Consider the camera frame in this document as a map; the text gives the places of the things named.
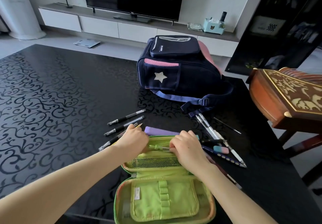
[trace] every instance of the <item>tiled floor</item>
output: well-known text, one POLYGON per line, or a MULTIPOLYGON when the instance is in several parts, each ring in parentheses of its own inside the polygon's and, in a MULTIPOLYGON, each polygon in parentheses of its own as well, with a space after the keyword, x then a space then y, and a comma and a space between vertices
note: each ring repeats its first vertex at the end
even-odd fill
MULTIPOLYGON (((53 31, 46 31, 46 32, 47 32, 46 37, 38 40, 29 40, 29 41, 20 41, 20 40, 11 38, 8 35, 0 34, 0 58, 6 57, 7 55, 10 55, 16 51, 29 47, 30 45, 42 44, 42 45, 47 45, 52 47, 65 48, 65 49, 71 49, 71 50, 76 50, 81 52, 88 52, 88 53, 94 53, 99 55, 106 55, 106 56, 136 61, 141 55, 143 51, 143 46, 144 46, 144 45, 142 46, 138 45, 138 47, 134 47, 134 46, 119 44, 119 43, 103 42, 102 44, 90 49, 90 48, 77 46, 73 44, 74 42, 82 39, 80 37, 73 36, 73 35, 64 35, 53 31)), ((227 63, 229 62, 228 57, 214 56, 213 59, 214 59, 214 62, 222 70, 225 69, 227 63)), ((301 67, 302 68, 313 68, 313 67, 322 68, 322 51, 320 49, 317 49, 316 51, 314 51, 308 57, 308 59, 304 61, 301 67)), ((244 81, 246 81, 247 79, 247 76, 228 73, 225 71, 223 72, 223 74, 226 76, 241 78, 244 81)), ((283 130, 279 130, 279 129, 273 128, 273 131, 277 137, 279 137, 283 133, 283 130)), ((286 147, 289 147, 297 142, 300 142, 301 141, 299 139, 300 137, 308 138, 308 136, 305 134, 302 134, 302 133, 296 134, 287 143, 286 147)), ((313 166, 315 166, 317 163, 322 161, 322 146, 316 149, 310 150, 308 152, 305 152, 296 157, 293 157, 291 161, 294 164, 299 175, 303 176, 313 166)), ((322 187, 322 178, 320 178, 318 181, 312 184, 312 186, 310 186, 309 188, 312 189, 312 188, 319 188, 319 187, 322 187)), ((312 196, 322 210, 322 197, 318 197, 313 193, 312 193, 312 196)))

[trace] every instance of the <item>table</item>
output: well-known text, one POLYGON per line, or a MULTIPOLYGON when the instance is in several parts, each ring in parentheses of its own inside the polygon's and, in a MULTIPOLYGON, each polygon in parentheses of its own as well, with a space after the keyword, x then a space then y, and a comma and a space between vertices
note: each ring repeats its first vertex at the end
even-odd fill
MULTIPOLYGON (((234 86, 230 100, 204 115, 248 168, 215 161, 278 223, 320 223, 320 210, 244 82, 227 79, 234 86)), ((107 141, 107 122, 143 108, 145 126, 193 130, 208 138, 180 103, 139 88, 134 61, 35 44, 0 60, 0 92, 0 197, 96 153, 107 141)), ((127 177, 123 169, 115 169, 67 214, 113 220, 115 191, 127 177)), ((218 203, 216 207, 212 222, 231 223, 218 203)))

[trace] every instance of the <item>light blue tissue box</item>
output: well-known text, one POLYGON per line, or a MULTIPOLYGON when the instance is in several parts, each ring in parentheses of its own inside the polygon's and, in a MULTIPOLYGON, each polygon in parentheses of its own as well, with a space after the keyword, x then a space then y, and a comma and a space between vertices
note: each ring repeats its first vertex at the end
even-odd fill
POLYGON ((223 32, 225 31, 225 28, 221 28, 221 26, 223 25, 222 22, 212 23, 209 21, 210 19, 204 19, 204 23, 203 23, 204 32, 211 32, 211 33, 216 33, 220 35, 223 34, 223 32))

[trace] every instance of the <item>pink back panel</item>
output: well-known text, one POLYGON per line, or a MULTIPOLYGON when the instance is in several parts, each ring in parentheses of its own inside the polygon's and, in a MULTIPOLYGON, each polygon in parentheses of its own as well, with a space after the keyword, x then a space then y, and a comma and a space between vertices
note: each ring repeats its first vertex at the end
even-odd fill
POLYGON ((209 53, 209 50, 208 50, 208 48, 206 47, 206 45, 203 43, 203 42, 201 42, 201 41, 198 41, 198 43, 199 43, 199 47, 200 47, 200 50, 201 50, 201 52, 202 52, 202 54, 203 54, 203 56, 211 63, 211 64, 213 64, 216 68, 217 68, 217 70, 219 71, 219 73, 220 73, 220 75, 222 75, 223 73, 221 72, 221 70, 220 70, 220 68, 218 67, 218 66, 216 66, 215 65, 215 63, 214 63, 214 61, 213 61, 213 59, 211 58, 211 56, 210 56, 210 53, 209 53))
POLYGON ((156 66, 179 66, 179 63, 167 63, 162 61, 155 61, 152 59, 144 59, 144 63, 152 64, 156 66))

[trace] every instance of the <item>left arm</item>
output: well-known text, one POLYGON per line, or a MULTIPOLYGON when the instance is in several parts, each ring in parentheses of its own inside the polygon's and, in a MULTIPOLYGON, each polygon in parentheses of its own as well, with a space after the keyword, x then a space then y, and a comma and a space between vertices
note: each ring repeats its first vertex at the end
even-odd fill
POLYGON ((50 173, 0 200, 6 224, 54 224, 96 182, 141 153, 148 136, 129 125, 119 141, 74 164, 50 173))

